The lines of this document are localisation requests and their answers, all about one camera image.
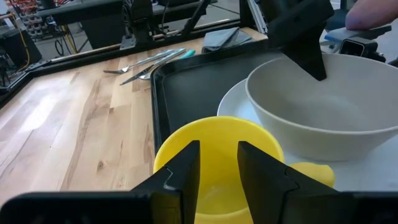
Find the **workshop background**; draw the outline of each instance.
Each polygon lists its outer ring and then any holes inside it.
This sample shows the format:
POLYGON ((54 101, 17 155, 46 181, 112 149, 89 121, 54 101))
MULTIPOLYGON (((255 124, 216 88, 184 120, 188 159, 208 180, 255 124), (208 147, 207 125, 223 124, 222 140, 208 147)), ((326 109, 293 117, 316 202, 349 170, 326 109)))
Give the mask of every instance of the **workshop background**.
MULTIPOLYGON (((11 7, 10 4, 5 4, 8 0, 0 0, 0 10, 1 13, 5 13, 4 10, 7 10, 11 7)), ((340 8, 340 0, 331 0, 331 3, 335 9, 340 8)), ((211 22, 227 20, 227 19, 237 19, 239 18, 239 1, 238 0, 217 0, 213 1, 206 9, 206 15, 202 16, 198 22, 198 25, 208 24, 211 22)), ((169 26, 169 30, 179 30, 182 29, 187 19, 183 19, 180 21, 174 21, 165 23, 165 26, 169 26)), ((79 22, 72 23, 68 25, 70 34, 72 35, 76 48, 80 49, 80 52, 85 52, 88 50, 92 50, 92 46, 90 45, 90 41, 87 41, 87 35, 84 29, 79 22)), ((392 23, 392 32, 388 32, 385 35, 380 36, 376 41, 379 44, 379 52, 385 54, 387 61, 394 60, 397 58, 396 52, 398 52, 398 45, 394 44, 394 40, 397 39, 398 36, 398 21, 394 21, 392 23)), ((28 27, 28 30, 32 29, 32 32, 41 32, 38 27, 28 27)), ((42 54, 44 60, 57 58, 60 54, 57 52, 55 45, 56 41, 61 40, 60 38, 56 39, 52 36, 44 37, 44 38, 34 38, 34 43, 37 46, 38 50, 42 54)), ((66 44, 58 44, 58 51, 62 51, 64 55, 70 55, 68 49, 66 48, 66 44)), ((73 49, 69 46, 69 51, 73 54, 73 49)))

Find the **wooden table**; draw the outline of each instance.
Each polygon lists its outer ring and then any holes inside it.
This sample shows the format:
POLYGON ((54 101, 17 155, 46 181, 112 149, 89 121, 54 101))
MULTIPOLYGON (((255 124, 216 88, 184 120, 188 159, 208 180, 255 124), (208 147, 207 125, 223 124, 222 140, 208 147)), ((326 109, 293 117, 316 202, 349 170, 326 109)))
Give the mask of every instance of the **wooden table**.
MULTIPOLYGON (((264 35, 244 29, 255 39, 264 35)), ((0 205, 31 191, 129 190, 152 174, 150 82, 119 86, 165 49, 200 54, 203 39, 33 79, 0 110, 0 205)))

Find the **blue object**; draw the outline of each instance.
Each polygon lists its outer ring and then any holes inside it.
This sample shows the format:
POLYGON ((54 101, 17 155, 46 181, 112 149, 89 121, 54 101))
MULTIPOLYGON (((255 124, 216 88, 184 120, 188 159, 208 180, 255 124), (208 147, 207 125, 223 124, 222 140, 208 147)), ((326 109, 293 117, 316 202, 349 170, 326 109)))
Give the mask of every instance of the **blue object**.
POLYGON ((183 56, 181 56, 179 59, 191 57, 195 54, 195 50, 189 50, 187 53, 185 53, 183 56))

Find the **floor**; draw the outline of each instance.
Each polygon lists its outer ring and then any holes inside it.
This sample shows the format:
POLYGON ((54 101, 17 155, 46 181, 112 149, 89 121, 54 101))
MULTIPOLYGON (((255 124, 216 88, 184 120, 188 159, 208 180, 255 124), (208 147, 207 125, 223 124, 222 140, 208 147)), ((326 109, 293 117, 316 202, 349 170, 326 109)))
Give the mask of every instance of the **floor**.
MULTIPOLYGON (((340 0, 331 0, 334 9, 340 8, 340 0)), ((217 3, 211 4, 207 8, 207 15, 202 16, 198 22, 198 25, 207 24, 222 19, 237 19, 239 18, 239 1, 238 0, 218 0, 217 3)), ((187 20, 175 21, 166 24, 171 30, 181 29, 187 20)), ((79 48, 86 40, 86 35, 83 32, 77 33, 80 30, 78 24, 69 25, 73 36, 75 38, 76 46, 79 48)), ((381 36, 376 41, 379 44, 378 51, 383 53, 387 61, 394 60, 398 57, 398 45, 394 44, 394 41, 398 37, 398 20, 392 23, 392 31, 381 36)), ((55 39, 49 39, 44 41, 36 42, 37 47, 43 55, 44 59, 52 59, 59 57, 54 47, 55 39)), ((87 43, 83 48, 82 52, 91 50, 90 43, 87 43)), ((65 55, 69 55, 64 44, 65 55)))

